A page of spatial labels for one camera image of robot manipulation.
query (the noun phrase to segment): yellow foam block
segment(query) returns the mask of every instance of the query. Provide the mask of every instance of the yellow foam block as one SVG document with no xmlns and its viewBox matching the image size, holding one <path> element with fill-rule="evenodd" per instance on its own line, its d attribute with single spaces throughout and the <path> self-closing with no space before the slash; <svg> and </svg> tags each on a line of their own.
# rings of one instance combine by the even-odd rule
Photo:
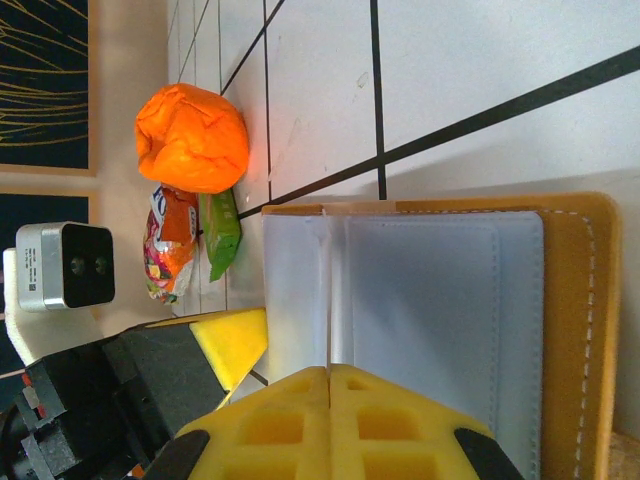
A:
<svg viewBox="0 0 640 480">
<path fill-rule="evenodd" d="M 454 437 L 481 423 L 355 367 L 311 367 L 187 425 L 190 480 L 477 480 Z"/>
<path fill-rule="evenodd" d="M 493 437 L 482 423 L 349 365 L 330 392 L 331 478 L 477 480 L 453 432 Z"/>
<path fill-rule="evenodd" d="M 230 394 L 267 349 L 267 316 L 263 308 L 208 314 L 189 328 L 220 385 Z"/>
<path fill-rule="evenodd" d="M 329 390 L 311 367 L 190 423 L 209 432 L 190 480 L 329 478 Z"/>
</svg>

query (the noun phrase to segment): orange ball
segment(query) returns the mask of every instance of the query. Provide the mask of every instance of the orange ball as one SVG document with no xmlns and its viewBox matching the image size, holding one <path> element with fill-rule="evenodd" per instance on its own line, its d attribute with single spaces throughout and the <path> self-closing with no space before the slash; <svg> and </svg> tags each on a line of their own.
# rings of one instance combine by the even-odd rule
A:
<svg viewBox="0 0 640 480">
<path fill-rule="evenodd" d="M 220 193 L 249 164 L 249 136 L 228 100 L 201 88 L 168 85 L 136 117 L 138 170 L 187 192 Z"/>
</svg>

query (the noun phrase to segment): white notebook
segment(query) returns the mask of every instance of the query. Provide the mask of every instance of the white notebook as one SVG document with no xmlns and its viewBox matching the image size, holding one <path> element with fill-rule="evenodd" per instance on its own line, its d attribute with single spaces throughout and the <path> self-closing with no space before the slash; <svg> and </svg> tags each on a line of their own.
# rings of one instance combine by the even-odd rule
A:
<svg viewBox="0 0 640 480">
<path fill-rule="evenodd" d="M 269 215 L 264 233 L 271 381 L 355 365 L 484 422 L 539 477 L 537 214 Z"/>
</svg>

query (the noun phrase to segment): wall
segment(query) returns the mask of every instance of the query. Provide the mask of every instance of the wall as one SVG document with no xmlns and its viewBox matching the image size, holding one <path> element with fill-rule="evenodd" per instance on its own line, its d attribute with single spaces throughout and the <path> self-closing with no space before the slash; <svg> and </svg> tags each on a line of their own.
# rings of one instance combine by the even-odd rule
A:
<svg viewBox="0 0 640 480">
<path fill-rule="evenodd" d="M 98 192 L 99 223 L 115 241 L 116 298 L 100 314 L 107 335 L 170 316 L 144 283 L 142 235 L 153 184 L 138 174 L 133 134 L 138 110 L 167 82 L 166 21 L 162 1 L 90 0 L 89 150 L 97 176 L 0 175 L 1 185 Z"/>
</svg>

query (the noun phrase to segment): silver camera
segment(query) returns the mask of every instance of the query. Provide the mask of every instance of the silver camera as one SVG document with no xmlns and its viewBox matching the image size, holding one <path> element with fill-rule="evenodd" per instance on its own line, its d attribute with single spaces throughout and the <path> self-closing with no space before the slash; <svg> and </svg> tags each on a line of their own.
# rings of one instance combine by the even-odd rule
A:
<svg viewBox="0 0 640 480">
<path fill-rule="evenodd" d="M 115 296 L 113 238 L 74 222 L 25 225 L 16 234 L 18 301 L 42 312 L 108 303 Z"/>
</svg>

